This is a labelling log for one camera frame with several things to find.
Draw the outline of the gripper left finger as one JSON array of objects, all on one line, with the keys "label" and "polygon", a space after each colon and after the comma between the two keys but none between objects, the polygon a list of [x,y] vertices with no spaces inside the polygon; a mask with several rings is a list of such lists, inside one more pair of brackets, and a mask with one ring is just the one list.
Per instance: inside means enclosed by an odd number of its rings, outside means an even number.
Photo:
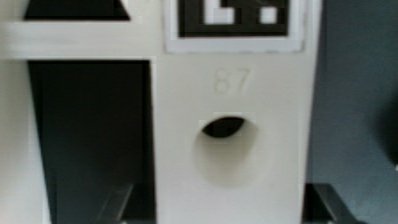
[{"label": "gripper left finger", "polygon": [[155,191],[148,184],[128,184],[112,190],[95,224],[157,224]]}]

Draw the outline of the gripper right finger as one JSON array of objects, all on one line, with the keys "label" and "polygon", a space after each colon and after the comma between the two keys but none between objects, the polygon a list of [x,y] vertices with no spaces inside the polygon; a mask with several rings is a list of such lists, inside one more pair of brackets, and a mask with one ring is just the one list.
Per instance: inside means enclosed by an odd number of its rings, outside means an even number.
[{"label": "gripper right finger", "polygon": [[366,224],[356,218],[331,184],[306,184],[302,224]]}]

